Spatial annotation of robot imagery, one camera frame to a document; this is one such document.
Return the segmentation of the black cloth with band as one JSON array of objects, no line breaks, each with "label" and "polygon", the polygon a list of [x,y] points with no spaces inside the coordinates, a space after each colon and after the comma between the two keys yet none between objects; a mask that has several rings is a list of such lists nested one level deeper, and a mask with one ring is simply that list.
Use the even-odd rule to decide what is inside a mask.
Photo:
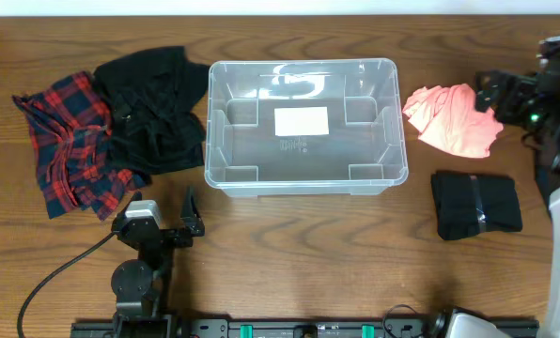
[{"label": "black cloth with band", "polygon": [[444,240],[523,228],[515,182],[510,177],[438,171],[430,184],[437,232]]}]

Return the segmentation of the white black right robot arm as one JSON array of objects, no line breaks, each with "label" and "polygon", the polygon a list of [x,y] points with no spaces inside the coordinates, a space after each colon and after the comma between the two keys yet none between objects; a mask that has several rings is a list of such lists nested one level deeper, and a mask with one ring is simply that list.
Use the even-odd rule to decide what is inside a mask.
[{"label": "white black right robot arm", "polygon": [[517,75],[479,71],[474,107],[493,109],[504,124],[525,129],[522,142],[535,152],[535,179],[552,220],[552,272],[548,310],[543,322],[495,320],[461,309],[430,322],[429,337],[560,338],[560,36],[545,38],[537,53],[539,71]]}]

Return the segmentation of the pink cloth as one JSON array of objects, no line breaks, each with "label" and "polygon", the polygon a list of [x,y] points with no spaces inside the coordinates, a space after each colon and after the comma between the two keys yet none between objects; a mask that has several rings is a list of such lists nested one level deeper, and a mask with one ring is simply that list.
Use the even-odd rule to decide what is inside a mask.
[{"label": "pink cloth", "polygon": [[475,92],[468,84],[422,87],[409,96],[402,109],[418,131],[418,139],[445,153],[483,159],[504,126],[492,109],[478,112]]}]

